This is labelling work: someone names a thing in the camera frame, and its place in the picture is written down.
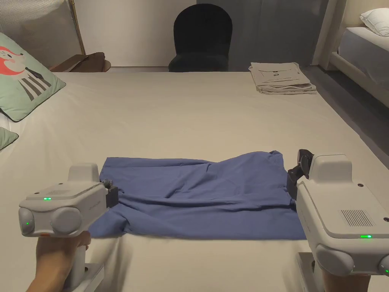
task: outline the cartoon fox print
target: cartoon fox print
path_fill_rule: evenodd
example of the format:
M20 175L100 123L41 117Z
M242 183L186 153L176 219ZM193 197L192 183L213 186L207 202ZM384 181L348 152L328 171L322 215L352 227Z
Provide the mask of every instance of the cartoon fox print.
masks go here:
M8 75L19 81L31 101L51 87L43 76L24 64L26 57L13 53L0 46L0 74Z

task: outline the speaker grille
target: speaker grille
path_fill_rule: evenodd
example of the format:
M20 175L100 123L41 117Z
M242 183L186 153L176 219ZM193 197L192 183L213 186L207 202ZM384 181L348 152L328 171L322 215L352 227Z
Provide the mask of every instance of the speaker grille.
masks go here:
M340 214L350 227L375 226L366 210L340 210Z

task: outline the black chair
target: black chair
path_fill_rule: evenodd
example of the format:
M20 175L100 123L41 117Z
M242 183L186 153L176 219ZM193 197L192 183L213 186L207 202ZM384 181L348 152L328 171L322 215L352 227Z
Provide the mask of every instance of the black chair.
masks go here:
M174 22L176 56L169 72L228 71L232 20L221 7L196 4Z

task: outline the white plastic device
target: white plastic device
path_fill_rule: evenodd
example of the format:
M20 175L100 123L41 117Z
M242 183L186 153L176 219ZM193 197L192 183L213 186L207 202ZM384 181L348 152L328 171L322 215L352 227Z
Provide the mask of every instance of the white plastic device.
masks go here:
M296 200L312 251L297 255L305 291L324 291L320 269L389 276L389 214L363 182L352 180L351 161L314 155L308 177L298 180Z
M19 204L20 229L27 237L75 237L117 202L117 188L100 182L96 164L77 164L66 182L28 195ZM92 292L103 278L103 265L85 264L83 246L63 291Z

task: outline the black clamp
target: black clamp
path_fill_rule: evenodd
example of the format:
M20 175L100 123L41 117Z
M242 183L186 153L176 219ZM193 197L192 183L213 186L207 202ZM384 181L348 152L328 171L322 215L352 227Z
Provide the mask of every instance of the black clamp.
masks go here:
M288 170L286 189L294 200L297 200L297 181L302 176L309 179L309 170L311 168L313 157L314 155L310 151L300 149L297 156L297 166Z
M119 204L119 189L113 185L111 180L105 179L103 185L108 190L108 194L105 196L107 208L112 208Z

